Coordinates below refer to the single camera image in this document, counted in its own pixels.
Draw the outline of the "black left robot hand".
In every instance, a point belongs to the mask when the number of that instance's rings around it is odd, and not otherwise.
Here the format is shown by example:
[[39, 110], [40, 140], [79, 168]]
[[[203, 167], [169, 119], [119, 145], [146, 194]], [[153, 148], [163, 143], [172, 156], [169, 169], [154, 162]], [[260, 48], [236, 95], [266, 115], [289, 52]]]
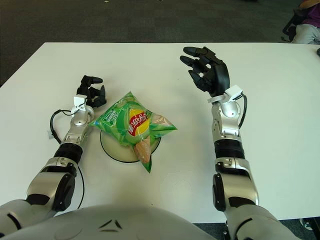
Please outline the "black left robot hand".
[[77, 95], [86, 96], [86, 105], [92, 108], [98, 108], [107, 103], [105, 86], [100, 89], [92, 87], [93, 84], [101, 84], [103, 79], [95, 76], [84, 75], [80, 86], [77, 88]]

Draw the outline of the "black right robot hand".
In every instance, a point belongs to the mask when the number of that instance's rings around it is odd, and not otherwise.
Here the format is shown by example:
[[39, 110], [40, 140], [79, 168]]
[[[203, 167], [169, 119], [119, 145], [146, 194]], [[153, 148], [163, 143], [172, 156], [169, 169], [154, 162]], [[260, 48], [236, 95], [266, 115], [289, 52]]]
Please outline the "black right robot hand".
[[186, 46], [180, 60], [190, 67], [188, 71], [195, 86], [213, 97], [221, 96], [230, 87], [227, 65], [207, 47]]

